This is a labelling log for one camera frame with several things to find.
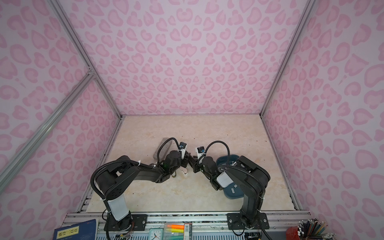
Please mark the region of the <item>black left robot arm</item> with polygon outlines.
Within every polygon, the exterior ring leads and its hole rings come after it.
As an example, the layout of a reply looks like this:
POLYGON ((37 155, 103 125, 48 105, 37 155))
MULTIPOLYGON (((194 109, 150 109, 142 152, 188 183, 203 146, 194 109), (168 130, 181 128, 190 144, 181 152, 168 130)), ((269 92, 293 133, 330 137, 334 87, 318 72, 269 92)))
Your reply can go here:
POLYGON ((187 144, 176 138, 164 139, 155 153, 155 163, 143 164, 123 155, 117 160, 98 167, 91 175, 90 185, 102 199, 107 216, 104 231, 132 231, 134 219, 124 192, 133 181, 163 183, 180 168, 199 162, 187 151, 187 144))

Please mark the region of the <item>pink mini stapler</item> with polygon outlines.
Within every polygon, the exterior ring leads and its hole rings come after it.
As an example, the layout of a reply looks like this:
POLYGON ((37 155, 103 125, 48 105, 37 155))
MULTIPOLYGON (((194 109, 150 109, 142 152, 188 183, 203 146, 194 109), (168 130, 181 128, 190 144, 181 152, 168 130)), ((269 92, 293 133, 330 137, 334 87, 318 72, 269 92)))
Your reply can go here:
POLYGON ((188 174, 187 168, 180 167, 180 170, 181 170, 181 172, 183 173, 184 176, 186 176, 188 174))

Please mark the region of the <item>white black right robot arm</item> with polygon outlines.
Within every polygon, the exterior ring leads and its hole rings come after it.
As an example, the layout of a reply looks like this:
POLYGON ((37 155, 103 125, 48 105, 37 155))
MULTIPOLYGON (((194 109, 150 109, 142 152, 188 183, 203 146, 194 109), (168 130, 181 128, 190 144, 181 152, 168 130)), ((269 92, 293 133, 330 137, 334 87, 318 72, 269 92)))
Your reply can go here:
POLYGON ((236 184, 244 194, 243 205, 239 211, 240 224, 245 229, 262 229, 261 208, 268 182, 271 180, 270 174, 245 156, 240 156, 232 162, 230 148, 223 141, 214 141, 206 148, 198 147, 196 152, 196 156, 188 157, 188 163, 194 172, 202 172, 216 191, 232 183, 236 184), (209 148, 214 144, 222 144, 227 150, 227 159, 222 165, 207 156, 209 148))

